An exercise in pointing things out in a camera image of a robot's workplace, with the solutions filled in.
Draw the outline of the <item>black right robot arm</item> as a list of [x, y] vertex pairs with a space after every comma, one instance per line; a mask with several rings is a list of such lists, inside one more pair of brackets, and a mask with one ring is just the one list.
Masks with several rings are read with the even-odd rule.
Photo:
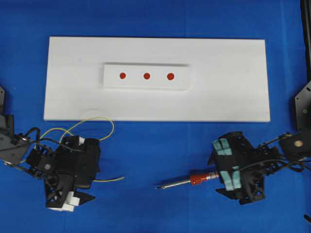
[[296, 172], [307, 169], [311, 161], [311, 132], [284, 134], [276, 139], [283, 153], [277, 148], [269, 148], [266, 143], [257, 148], [247, 141], [241, 132], [223, 135], [213, 142], [213, 152], [209, 163], [217, 170], [202, 174], [192, 174], [185, 180], [164, 184], [159, 189], [179, 185], [198, 185], [219, 179], [224, 185], [216, 191], [241, 205], [265, 198], [264, 178], [285, 167]]

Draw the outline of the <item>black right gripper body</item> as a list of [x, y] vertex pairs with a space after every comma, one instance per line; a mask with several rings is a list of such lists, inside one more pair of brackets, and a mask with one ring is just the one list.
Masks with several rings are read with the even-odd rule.
[[283, 168], [283, 159], [277, 148], [267, 146], [255, 148], [242, 132], [230, 132], [218, 139], [228, 140], [233, 155], [219, 156], [213, 148], [208, 164], [215, 165], [223, 185], [220, 171], [228, 171], [231, 175], [233, 167], [239, 166], [242, 187], [234, 191], [226, 191], [224, 186], [216, 191], [231, 200], [238, 200], [240, 205], [265, 199], [265, 176], [274, 174]]

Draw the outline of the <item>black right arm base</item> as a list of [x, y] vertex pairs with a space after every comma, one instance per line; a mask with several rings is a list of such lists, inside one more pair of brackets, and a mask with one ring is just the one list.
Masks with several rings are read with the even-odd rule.
[[295, 96], [296, 127], [298, 131], [311, 127], [311, 82]]

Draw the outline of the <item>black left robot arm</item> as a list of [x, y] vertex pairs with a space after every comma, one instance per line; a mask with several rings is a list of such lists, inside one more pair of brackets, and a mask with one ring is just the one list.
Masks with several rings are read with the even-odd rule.
[[81, 192], [90, 189], [100, 172], [100, 142], [94, 138], [67, 136], [53, 150], [42, 144], [40, 129], [14, 133], [14, 117], [0, 117], [0, 159], [8, 166], [43, 180], [46, 207], [72, 212], [95, 199]]

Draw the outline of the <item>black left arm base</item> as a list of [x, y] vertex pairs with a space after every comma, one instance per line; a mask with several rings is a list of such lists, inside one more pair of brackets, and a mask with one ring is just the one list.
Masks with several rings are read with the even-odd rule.
[[5, 90], [0, 86], [0, 114], [4, 112]]

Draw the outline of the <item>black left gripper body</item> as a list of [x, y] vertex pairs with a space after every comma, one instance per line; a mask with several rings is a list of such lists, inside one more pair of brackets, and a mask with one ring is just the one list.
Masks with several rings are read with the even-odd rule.
[[70, 191], [80, 198], [79, 206], [95, 199], [74, 186], [78, 152], [82, 151], [79, 150], [77, 136], [67, 136], [55, 151], [36, 148], [27, 157], [26, 163], [30, 165], [28, 172], [35, 178], [43, 179], [47, 208], [61, 208]]

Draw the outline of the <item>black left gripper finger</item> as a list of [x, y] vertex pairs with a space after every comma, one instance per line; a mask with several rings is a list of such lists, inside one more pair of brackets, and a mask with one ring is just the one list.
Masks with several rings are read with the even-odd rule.
[[85, 139], [83, 137], [77, 136], [77, 142], [78, 142], [78, 145], [82, 145], [84, 144]]
[[54, 211], [59, 211], [59, 212], [62, 212], [62, 211], [73, 212], [74, 207], [79, 206], [79, 204], [80, 204], [80, 198], [75, 197], [74, 192], [70, 191], [68, 192], [65, 202], [61, 208], [49, 207], [49, 209], [54, 210]]

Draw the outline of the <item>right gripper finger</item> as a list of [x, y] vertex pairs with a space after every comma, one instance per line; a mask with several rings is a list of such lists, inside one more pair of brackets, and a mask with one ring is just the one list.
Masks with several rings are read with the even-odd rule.
[[233, 152], [231, 150], [230, 144], [227, 139], [218, 139], [213, 143], [213, 148], [215, 149], [217, 155], [219, 156], [231, 156]]
[[242, 187], [239, 166], [233, 167], [231, 175], [228, 171], [220, 171], [220, 175], [223, 179], [226, 191], [234, 191]]

